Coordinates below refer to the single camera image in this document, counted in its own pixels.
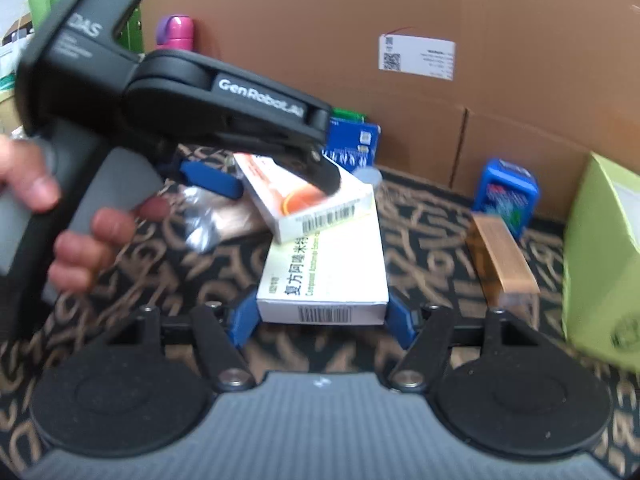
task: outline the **lime green box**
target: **lime green box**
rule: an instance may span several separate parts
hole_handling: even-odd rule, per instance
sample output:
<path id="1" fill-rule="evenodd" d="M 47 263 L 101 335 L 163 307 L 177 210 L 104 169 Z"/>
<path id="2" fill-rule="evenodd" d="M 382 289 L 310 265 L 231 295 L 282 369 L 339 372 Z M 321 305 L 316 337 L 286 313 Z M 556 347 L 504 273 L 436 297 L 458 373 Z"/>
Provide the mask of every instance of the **lime green box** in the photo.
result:
<path id="1" fill-rule="evenodd" d="M 564 233 L 566 338 L 640 371 L 640 176 L 591 154 Z"/>

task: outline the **patterned carpet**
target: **patterned carpet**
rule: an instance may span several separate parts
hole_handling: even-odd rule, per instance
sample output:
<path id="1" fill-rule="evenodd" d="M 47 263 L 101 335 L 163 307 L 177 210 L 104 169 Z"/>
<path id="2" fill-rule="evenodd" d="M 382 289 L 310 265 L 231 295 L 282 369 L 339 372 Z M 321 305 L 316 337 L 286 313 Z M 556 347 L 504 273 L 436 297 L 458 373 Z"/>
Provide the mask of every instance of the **patterned carpet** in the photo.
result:
<path id="1" fill-rule="evenodd" d="M 190 157 L 218 166 L 220 154 L 203 148 Z M 61 298 L 43 330 L 30 341 L 0 349 L 0 460 L 20 471 L 45 452 L 28 404 L 43 368 L 85 345 L 88 334 L 111 326 L 143 303 L 168 316 L 204 301 L 229 301 L 259 277 L 269 234 L 195 254 L 184 243 L 183 209 L 175 186 L 166 195 L 174 212 L 161 224 L 143 222 L 135 241 L 87 297 Z M 486 305 L 464 245 L 469 203 L 446 190 L 386 174 L 377 193 L 389 285 L 407 302 L 429 302 L 484 316 Z M 563 348 L 561 340 L 561 226 L 539 222 L 522 238 L 522 250 L 542 294 L 529 322 Z M 594 455 L 615 474 L 628 476 L 640 463 L 639 377 L 566 348 L 609 384 L 614 416 Z M 193 365 L 189 348 L 171 354 Z M 387 373 L 402 356 L 391 336 L 377 328 L 262 325 L 244 348 L 257 378 L 273 369 L 299 371 L 376 370 Z M 477 349 L 455 351 L 454 366 Z"/>

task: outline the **pink water bottle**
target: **pink water bottle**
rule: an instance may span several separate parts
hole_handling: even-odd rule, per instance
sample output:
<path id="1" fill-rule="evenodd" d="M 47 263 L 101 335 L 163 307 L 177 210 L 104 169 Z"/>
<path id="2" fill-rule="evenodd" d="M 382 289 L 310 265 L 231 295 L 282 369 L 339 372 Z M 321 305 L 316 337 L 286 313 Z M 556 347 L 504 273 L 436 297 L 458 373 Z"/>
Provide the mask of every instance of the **pink water bottle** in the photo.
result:
<path id="1" fill-rule="evenodd" d="M 162 18 L 156 27 L 156 48 L 193 50 L 193 20 L 184 14 Z"/>

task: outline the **small brown box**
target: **small brown box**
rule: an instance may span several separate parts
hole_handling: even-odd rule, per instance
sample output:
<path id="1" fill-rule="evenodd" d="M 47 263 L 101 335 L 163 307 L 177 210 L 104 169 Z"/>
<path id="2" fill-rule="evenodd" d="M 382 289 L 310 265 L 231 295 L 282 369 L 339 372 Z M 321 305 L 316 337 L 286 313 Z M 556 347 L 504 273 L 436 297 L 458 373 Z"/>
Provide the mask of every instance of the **small brown box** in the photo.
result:
<path id="1" fill-rule="evenodd" d="M 489 308 L 537 328 L 540 288 L 502 218 L 473 213 L 466 244 Z"/>
<path id="2" fill-rule="evenodd" d="M 21 124 L 18 111 L 15 109 L 14 91 L 0 91 L 0 134 L 9 135 Z"/>

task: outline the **hand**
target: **hand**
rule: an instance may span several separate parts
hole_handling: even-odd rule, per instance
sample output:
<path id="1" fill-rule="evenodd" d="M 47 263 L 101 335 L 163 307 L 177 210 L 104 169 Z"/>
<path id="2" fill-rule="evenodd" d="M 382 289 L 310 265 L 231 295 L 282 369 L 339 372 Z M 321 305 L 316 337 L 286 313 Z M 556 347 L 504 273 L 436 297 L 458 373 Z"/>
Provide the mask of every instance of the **hand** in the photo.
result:
<path id="1" fill-rule="evenodd" d="M 60 186 L 47 173 L 44 158 L 36 144 L 10 140 L 0 135 L 0 187 L 8 184 L 32 211 L 46 212 L 60 200 Z M 146 200 L 135 214 L 160 220 L 169 214 L 169 204 L 161 197 Z M 87 292 L 102 270 L 111 267 L 117 250 L 128 244 L 135 232 L 134 215 L 113 209 L 100 209 L 92 220 L 93 236 L 64 231 L 54 245 L 55 261 L 49 279 L 60 291 Z"/>

